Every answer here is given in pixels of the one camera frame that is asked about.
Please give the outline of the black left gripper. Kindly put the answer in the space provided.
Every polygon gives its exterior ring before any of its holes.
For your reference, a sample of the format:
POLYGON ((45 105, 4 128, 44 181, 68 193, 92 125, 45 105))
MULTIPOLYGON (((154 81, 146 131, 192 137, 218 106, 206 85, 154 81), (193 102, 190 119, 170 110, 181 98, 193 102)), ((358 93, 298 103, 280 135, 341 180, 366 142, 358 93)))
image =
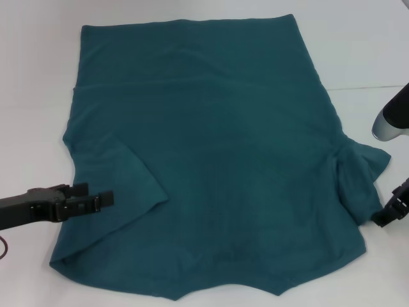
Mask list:
POLYGON ((56 185, 29 189, 26 193, 1 199, 1 229, 9 229, 39 221, 57 223, 60 217, 77 217, 94 214, 101 208, 114 205, 112 191, 89 195, 88 184, 56 185))

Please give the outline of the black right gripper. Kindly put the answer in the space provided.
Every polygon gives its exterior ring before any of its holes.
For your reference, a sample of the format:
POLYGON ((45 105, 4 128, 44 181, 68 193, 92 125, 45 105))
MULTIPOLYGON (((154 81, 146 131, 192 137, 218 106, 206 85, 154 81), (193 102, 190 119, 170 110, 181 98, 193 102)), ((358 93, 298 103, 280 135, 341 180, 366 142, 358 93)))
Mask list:
POLYGON ((386 206, 371 216, 371 220, 379 227, 384 227, 396 219, 401 220, 408 214, 408 182, 406 179, 393 190, 393 197, 386 206))

